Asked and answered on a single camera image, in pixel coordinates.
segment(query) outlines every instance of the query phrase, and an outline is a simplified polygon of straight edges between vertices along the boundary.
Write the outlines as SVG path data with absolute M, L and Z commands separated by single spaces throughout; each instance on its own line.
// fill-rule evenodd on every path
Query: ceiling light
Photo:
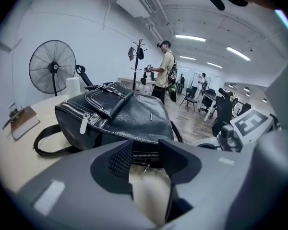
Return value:
M 184 36 L 184 35 L 175 35 L 175 36 L 176 38 L 192 39 L 192 40 L 201 41 L 201 42 L 206 41 L 206 39 L 201 38 L 201 37 L 196 37 L 196 36 Z
M 275 13 L 278 15 L 280 20 L 283 22 L 285 27 L 287 27 L 287 29 L 288 29 L 288 19 L 287 19 L 286 15 L 284 14 L 284 12 L 282 12 L 281 10 L 275 10 Z
M 218 66 L 218 65 L 216 65 L 216 64 L 212 64 L 212 63 L 210 63 L 210 62 L 207 62 L 207 64 L 209 64 L 209 65 L 211 65 L 211 66 L 215 66 L 215 67 L 222 68 L 221 66 Z
M 194 59 L 194 58 L 190 58 L 190 57 L 186 57 L 186 56 L 180 56 L 180 58 L 196 60 L 196 59 Z
M 238 52 L 237 50 L 235 50 L 235 49 L 233 49 L 233 48 L 231 48 L 231 47 L 227 47 L 226 49 L 229 50 L 230 52 L 233 52 L 234 54 L 242 57 L 243 59 L 245 59 L 245 60 L 247 60 L 247 61 L 251 60 L 250 58 L 248 58 L 248 57 L 245 56 L 244 54 Z

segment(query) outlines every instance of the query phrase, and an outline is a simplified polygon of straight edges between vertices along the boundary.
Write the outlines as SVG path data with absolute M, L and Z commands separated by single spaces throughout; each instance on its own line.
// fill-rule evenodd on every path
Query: paper roll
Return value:
M 67 78 L 66 86 L 69 99 L 81 94 L 79 78 Z

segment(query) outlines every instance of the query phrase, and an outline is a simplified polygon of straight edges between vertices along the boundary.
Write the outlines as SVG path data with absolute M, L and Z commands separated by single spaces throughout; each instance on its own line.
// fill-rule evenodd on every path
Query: fan grille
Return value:
M 41 92 L 54 93 L 66 88 L 66 79 L 75 74 L 76 59 L 72 49 L 64 42 L 51 40 L 40 45 L 33 53 L 29 75 L 33 85 Z

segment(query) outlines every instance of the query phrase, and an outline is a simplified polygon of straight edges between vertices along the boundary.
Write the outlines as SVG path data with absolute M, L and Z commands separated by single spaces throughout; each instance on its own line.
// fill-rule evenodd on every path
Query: wooden floor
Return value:
M 212 118 L 204 122 L 206 112 L 199 113 L 196 103 L 194 104 L 195 111 L 193 111 L 193 104 L 189 103 L 189 112 L 187 112 L 186 101 L 179 107 L 183 99 L 184 95 L 177 95 L 177 101 L 174 103 L 167 93 L 165 96 L 165 106 L 169 117 L 180 131 L 184 143 L 189 144 L 199 139 L 213 137 L 211 128 L 217 113 L 215 112 Z

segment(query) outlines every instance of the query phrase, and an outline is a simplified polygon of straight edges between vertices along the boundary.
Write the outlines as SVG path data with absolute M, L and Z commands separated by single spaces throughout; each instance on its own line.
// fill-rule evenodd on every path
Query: notebook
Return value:
M 11 123 L 12 136 L 15 140 L 18 140 L 35 125 L 39 124 L 39 122 L 36 112 L 30 106 L 27 106 L 21 114 L 20 119 Z

